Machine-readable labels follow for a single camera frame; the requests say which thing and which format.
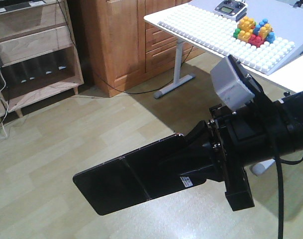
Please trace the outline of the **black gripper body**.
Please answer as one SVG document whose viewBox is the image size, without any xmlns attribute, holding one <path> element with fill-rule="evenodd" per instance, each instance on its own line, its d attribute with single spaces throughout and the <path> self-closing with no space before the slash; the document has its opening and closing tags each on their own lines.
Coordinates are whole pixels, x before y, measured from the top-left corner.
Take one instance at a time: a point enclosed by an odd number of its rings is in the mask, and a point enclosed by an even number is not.
<svg viewBox="0 0 303 239">
<path fill-rule="evenodd" d="M 225 183 L 233 211 L 252 208 L 245 166 L 280 155 L 282 119 L 278 102 L 253 101 L 236 111 L 221 104 L 209 109 L 212 153 L 210 180 Z"/>
</svg>

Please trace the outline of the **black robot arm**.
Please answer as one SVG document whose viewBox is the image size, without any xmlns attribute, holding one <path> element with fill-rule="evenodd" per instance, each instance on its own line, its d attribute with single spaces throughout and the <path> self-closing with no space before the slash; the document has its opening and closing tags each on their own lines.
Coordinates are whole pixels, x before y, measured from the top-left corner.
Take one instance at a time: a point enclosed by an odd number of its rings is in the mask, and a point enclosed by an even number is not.
<svg viewBox="0 0 303 239">
<path fill-rule="evenodd" d="M 231 111 L 210 108 L 212 121 L 200 121 L 186 144 L 159 164 L 191 183 L 224 182 L 232 210 L 254 206 L 245 166 L 303 151 L 303 91 L 272 102 L 264 93 Z"/>
</svg>

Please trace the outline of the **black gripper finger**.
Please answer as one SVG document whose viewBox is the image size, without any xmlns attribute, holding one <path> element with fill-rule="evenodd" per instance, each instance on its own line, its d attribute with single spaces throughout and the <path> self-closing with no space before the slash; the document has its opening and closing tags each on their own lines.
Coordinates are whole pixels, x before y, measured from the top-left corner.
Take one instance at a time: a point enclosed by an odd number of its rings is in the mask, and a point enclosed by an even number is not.
<svg viewBox="0 0 303 239">
<path fill-rule="evenodd" d="M 209 145 L 211 140 L 211 132 L 206 121 L 199 121 L 197 125 L 185 136 L 185 140 L 187 146 Z"/>
<path fill-rule="evenodd" d="M 160 172 L 173 177 L 190 177 L 198 181 L 224 181 L 215 153 L 204 146 L 188 146 L 158 163 Z"/>
</svg>

